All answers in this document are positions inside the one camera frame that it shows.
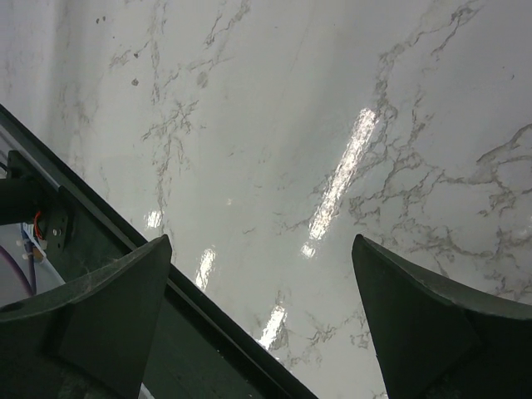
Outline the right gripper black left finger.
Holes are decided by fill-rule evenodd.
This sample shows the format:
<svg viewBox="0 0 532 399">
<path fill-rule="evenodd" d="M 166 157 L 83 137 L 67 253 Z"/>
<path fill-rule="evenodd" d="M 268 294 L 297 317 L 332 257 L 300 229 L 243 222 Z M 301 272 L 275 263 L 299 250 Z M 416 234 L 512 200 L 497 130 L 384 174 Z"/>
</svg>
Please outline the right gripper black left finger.
<svg viewBox="0 0 532 399">
<path fill-rule="evenodd" d="M 136 398 L 170 271 L 167 236 L 1 309 L 3 398 Z"/>
</svg>

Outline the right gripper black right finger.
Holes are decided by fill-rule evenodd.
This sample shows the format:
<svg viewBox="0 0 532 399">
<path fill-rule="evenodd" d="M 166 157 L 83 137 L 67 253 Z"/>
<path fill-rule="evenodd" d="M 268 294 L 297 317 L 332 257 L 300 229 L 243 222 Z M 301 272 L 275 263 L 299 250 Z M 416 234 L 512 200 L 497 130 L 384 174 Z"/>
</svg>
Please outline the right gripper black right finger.
<svg viewBox="0 0 532 399">
<path fill-rule="evenodd" d="M 357 235 L 352 263 L 390 398 L 529 398 L 531 307 Z"/>
</svg>

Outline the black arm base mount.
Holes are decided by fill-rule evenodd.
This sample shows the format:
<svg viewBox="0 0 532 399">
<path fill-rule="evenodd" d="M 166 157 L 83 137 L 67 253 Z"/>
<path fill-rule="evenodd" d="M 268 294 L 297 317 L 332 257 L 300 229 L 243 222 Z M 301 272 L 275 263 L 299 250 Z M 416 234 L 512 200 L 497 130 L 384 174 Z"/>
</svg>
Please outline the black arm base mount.
<svg viewBox="0 0 532 399">
<path fill-rule="evenodd" d="M 18 150 L 7 155 L 1 179 L 1 224 L 27 223 L 47 242 L 47 252 L 61 253 L 71 227 L 71 210 L 60 190 Z"/>
</svg>

